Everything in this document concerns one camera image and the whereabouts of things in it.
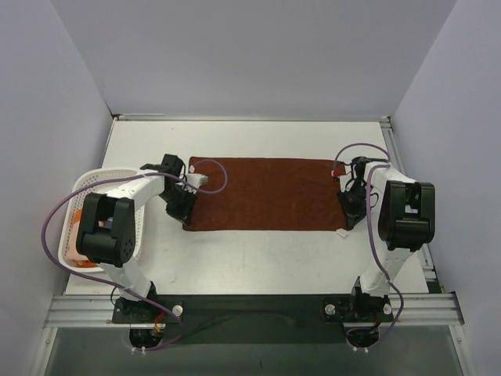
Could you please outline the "brown towel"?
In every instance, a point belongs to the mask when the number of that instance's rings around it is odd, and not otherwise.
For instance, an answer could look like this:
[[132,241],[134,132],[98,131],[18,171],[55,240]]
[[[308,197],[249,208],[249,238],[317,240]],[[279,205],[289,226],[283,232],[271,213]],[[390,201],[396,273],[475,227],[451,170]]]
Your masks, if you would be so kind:
[[208,177],[185,231],[336,231],[346,222],[330,160],[297,158],[191,157]]

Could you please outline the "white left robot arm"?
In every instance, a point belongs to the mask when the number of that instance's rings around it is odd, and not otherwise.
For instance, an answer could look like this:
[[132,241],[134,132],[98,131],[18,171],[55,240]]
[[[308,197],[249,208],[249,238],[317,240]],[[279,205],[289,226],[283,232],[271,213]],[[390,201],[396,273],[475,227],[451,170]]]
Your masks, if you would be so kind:
[[136,212],[158,196],[165,202],[170,217],[189,225],[197,192],[179,182],[186,165],[173,154],[164,155],[160,164],[145,164],[142,170],[157,174],[85,197],[76,249],[119,286],[122,298],[132,301],[133,317],[147,323],[157,316],[158,303],[153,298],[153,282],[145,277],[133,257]]

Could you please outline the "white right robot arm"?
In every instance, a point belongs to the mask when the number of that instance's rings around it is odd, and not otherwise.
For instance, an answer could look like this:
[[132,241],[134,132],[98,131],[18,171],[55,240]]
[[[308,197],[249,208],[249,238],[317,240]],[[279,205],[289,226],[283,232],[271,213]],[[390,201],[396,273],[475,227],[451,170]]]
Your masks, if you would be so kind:
[[375,312],[371,297],[386,297],[405,262],[435,235],[436,192],[432,183],[403,175],[389,161],[356,157],[350,163],[349,187],[337,194],[345,226],[367,220],[373,261],[358,278],[361,294],[347,301],[354,320]]

